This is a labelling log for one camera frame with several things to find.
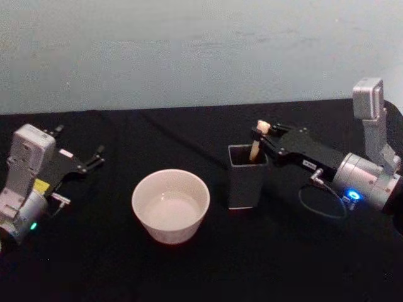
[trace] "pen holder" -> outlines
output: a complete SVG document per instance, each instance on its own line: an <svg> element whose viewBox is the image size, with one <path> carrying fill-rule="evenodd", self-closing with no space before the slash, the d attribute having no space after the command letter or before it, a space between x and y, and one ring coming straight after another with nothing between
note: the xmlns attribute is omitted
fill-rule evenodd
<svg viewBox="0 0 403 302"><path fill-rule="evenodd" d="M229 145L228 208L248 209L258 205L268 159L259 151L255 162L249 160L252 145Z"/></svg>

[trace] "white wall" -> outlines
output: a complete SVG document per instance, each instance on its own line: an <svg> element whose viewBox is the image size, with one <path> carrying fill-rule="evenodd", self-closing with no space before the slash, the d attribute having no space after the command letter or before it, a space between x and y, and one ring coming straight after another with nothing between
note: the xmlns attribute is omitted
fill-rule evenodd
<svg viewBox="0 0 403 302"><path fill-rule="evenodd" d="M0 113L401 101L403 1L0 0Z"/></svg>

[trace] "table surface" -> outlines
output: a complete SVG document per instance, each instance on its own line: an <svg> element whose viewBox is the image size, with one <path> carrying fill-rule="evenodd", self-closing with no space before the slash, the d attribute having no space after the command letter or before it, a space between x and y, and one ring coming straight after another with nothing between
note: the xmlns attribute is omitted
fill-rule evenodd
<svg viewBox="0 0 403 302"><path fill-rule="evenodd" d="M401 156L403 118L386 106L388 140ZM0 295L15 301L189 294L234 301L401 301L403 239L390 217L365 203L344 221L306 211L297 192L308 172L271 166L257 208L225 207L227 146L250 143L258 119L306 126L328 146L364 155L363 127L350 99L0 116L1 184L12 133L24 123L65 125L58 146L83 159L99 144L106 147L101 169L59 190L71 205L0 260ZM177 247L154 242L131 207L135 185L168 168L195 173L211 193L200 229ZM334 202L328 196L317 202L324 200Z"/></svg>

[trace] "sticker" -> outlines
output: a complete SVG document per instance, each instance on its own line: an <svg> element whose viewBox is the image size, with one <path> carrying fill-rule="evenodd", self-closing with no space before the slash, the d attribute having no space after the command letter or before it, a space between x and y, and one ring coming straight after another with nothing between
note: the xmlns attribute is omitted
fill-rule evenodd
<svg viewBox="0 0 403 302"><path fill-rule="evenodd" d="M39 178L35 179L33 188L37 190L40 194L45 194L46 190L50 187L47 182L41 181Z"/></svg>
<svg viewBox="0 0 403 302"><path fill-rule="evenodd" d="M70 153L69 151L66 151L66 150L64 150L64 149L61 149L61 150L59 151L59 153L63 154L64 156L67 156L67 157L70 158L70 159L73 157L73 153Z"/></svg>
<svg viewBox="0 0 403 302"><path fill-rule="evenodd" d="M313 164L313 163L311 163L311 162L309 162L308 160L303 160L302 161L302 164L304 165L304 166L306 166L306 167L308 167L308 168L311 168L312 170L316 170L316 165L315 164Z"/></svg>

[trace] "white label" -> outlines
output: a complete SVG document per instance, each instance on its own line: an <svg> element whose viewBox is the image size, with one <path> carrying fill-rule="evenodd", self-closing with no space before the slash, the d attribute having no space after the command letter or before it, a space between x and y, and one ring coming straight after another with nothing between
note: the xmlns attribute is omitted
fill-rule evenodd
<svg viewBox="0 0 403 302"><path fill-rule="evenodd" d="M302 161L302 164L304 165L304 166L306 166L306 167L308 167L308 168L311 168L312 170L316 170L316 165L315 164L313 164L313 163L311 163L311 162L309 162L308 160L303 160Z"/></svg>
<svg viewBox="0 0 403 302"><path fill-rule="evenodd" d="M67 156L67 157L70 158L70 159L73 157L73 153L70 153L69 151L66 151L66 150L64 150L64 149L61 149L61 150L59 151L59 153L63 154L64 156Z"/></svg>

